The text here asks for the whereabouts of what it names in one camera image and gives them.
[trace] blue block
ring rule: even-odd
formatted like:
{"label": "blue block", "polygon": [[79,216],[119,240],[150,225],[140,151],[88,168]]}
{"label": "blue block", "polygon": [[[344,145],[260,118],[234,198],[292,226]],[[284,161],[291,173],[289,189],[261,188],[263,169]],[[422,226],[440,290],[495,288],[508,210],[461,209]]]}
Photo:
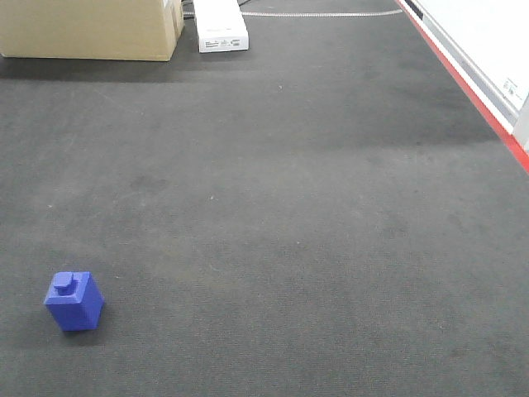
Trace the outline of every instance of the blue block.
{"label": "blue block", "polygon": [[89,271],[56,273],[44,299],[63,331],[97,328],[104,302]]}

